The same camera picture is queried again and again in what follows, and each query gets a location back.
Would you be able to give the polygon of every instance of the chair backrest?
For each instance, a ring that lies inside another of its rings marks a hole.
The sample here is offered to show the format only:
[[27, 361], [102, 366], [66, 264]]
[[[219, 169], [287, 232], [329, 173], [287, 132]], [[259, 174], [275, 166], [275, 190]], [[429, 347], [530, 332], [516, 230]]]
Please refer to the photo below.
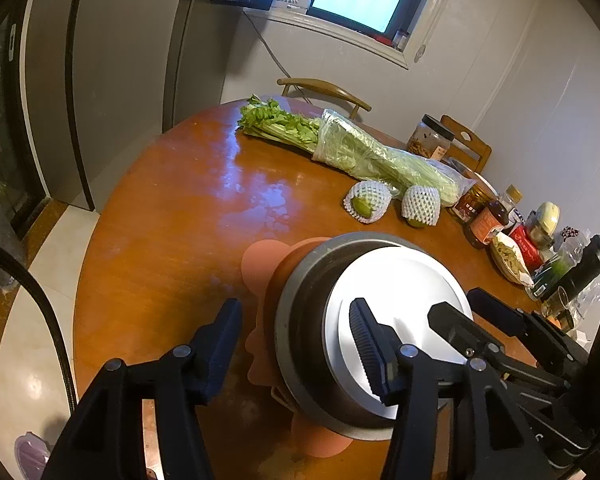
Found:
[[371, 111], [371, 106], [366, 104], [363, 100], [358, 99], [355, 95], [350, 94], [345, 89], [340, 88], [333, 83], [329, 83], [328, 81], [323, 81], [322, 79], [305, 79], [301, 77], [286, 77], [283, 79], [278, 79], [278, 84], [280, 86], [284, 85], [285, 89], [282, 91], [282, 95], [286, 97], [289, 94], [289, 88], [291, 86], [297, 86], [300, 88], [306, 88], [307, 90], [311, 90], [312, 92], [316, 92], [322, 95], [328, 95], [330, 97], [335, 97], [338, 99], [343, 99], [349, 103], [354, 104], [354, 108], [349, 114], [349, 118], [355, 117], [358, 113], [358, 110], [362, 108], [367, 112]]
[[440, 122], [449, 130], [451, 130], [458, 142], [461, 142], [472, 152], [478, 155], [478, 159], [476, 160], [471, 155], [465, 153], [463, 150], [454, 145], [451, 145], [451, 148], [449, 148], [449, 150], [446, 152], [446, 156], [452, 156], [453, 158], [456, 158], [462, 162], [466, 167], [470, 168], [476, 173], [480, 173], [484, 169], [484, 165], [487, 163], [487, 160], [489, 160], [489, 156], [491, 155], [491, 146], [485, 144], [480, 137], [474, 134], [469, 128], [462, 126], [462, 124], [453, 120], [448, 115], [443, 115], [440, 119]]

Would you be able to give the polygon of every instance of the window sill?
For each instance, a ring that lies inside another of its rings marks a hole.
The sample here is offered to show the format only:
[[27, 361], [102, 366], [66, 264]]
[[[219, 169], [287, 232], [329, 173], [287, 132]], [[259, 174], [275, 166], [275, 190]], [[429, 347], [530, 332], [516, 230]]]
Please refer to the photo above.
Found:
[[382, 44], [373, 38], [360, 34], [350, 28], [337, 25], [336, 23], [327, 22], [326, 20], [321, 20], [315, 16], [299, 14], [298, 12], [291, 12], [290, 10], [285, 9], [258, 10], [245, 8], [244, 12], [254, 18], [263, 18], [270, 22], [286, 23], [287, 25], [312, 30], [319, 34], [324, 34], [325, 36], [331, 36], [337, 40], [345, 41], [346, 43], [363, 48], [376, 56], [382, 57], [408, 70], [403, 53], [398, 52], [394, 48]]

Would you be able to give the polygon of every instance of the screw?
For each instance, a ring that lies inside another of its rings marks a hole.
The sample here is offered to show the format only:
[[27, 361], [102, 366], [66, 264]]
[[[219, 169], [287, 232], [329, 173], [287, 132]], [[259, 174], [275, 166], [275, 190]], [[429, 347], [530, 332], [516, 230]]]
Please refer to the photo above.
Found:
[[186, 357], [191, 353], [191, 347], [189, 345], [176, 346], [173, 349], [173, 355], [176, 357]]
[[109, 372], [113, 372], [122, 366], [122, 359], [118, 359], [117, 357], [114, 359], [109, 359], [106, 363], [104, 363], [105, 370]]
[[479, 357], [474, 357], [469, 361], [469, 366], [473, 368], [476, 372], [483, 372], [487, 369], [487, 363], [484, 359], [480, 359]]
[[418, 355], [418, 349], [414, 345], [402, 345], [400, 347], [400, 353], [408, 358], [413, 358]]

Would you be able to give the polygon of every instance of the black cable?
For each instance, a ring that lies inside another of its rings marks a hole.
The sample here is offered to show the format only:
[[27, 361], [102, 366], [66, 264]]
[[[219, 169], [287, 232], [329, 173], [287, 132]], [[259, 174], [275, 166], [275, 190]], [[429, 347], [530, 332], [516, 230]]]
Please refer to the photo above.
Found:
[[56, 314], [54, 313], [54, 308], [51, 306], [45, 291], [42, 290], [42, 287], [38, 284], [36, 279], [20, 262], [1, 247], [0, 268], [18, 280], [20, 285], [24, 287], [36, 302], [40, 312], [42, 312], [46, 326], [51, 334], [51, 339], [54, 342], [54, 347], [56, 348], [56, 355], [58, 356], [58, 362], [60, 363], [60, 370], [62, 372], [62, 380], [64, 381], [64, 389], [66, 390], [66, 398], [69, 402], [69, 411], [70, 413], [73, 413], [77, 404], [74, 379], [71, 375], [69, 357], [66, 353], [62, 332], [60, 330], [60, 325], [58, 324], [58, 318], [56, 318]]
[[[269, 43], [267, 43], [267, 41], [262, 37], [262, 34], [260, 33], [260, 31], [258, 30], [258, 27], [256, 27], [256, 24], [253, 23], [253, 20], [251, 19], [251, 16], [249, 16], [244, 9], [242, 10], [242, 13], [245, 15], [245, 17], [247, 18], [247, 20], [249, 20], [249, 22], [251, 23], [251, 27], [253, 27], [253, 30], [255, 30], [256, 34], [258, 35], [258, 37], [260, 38], [260, 41], [262, 42], [262, 44], [264, 45], [264, 48], [267, 49], [267, 52], [269, 53], [269, 55], [271, 56], [271, 59], [274, 61], [274, 63], [278, 66], [278, 68], [280, 69], [280, 72], [282, 72], [284, 75], [286, 75], [287, 77], [291, 78], [291, 74], [289, 74], [289, 72], [286, 71], [286, 68], [282, 65], [282, 63], [280, 63], [280, 61], [278, 60], [278, 58], [276, 57], [276, 55], [273, 53], [272, 49], [269, 46]], [[311, 99], [309, 99], [306, 94], [302, 91], [302, 89], [296, 85], [293, 85], [294, 88], [296, 90], [298, 90], [301, 94], [302, 94], [302, 99], [304, 99], [307, 103], [309, 103], [310, 105], [313, 105], [313, 103], [311, 102]]]

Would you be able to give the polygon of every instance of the red package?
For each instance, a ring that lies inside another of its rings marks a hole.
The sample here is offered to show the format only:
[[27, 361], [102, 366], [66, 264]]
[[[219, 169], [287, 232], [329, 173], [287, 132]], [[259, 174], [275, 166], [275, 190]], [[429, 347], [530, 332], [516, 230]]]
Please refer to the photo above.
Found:
[[536, 246], [529, 238], [526, 237], [525, 227], [520, 224], [509, 233], [509, 237], [518, 244], [522, 259], [525, 261], [526, 268], [529, 272], [534, 272], [542, 265], [542, 258]]

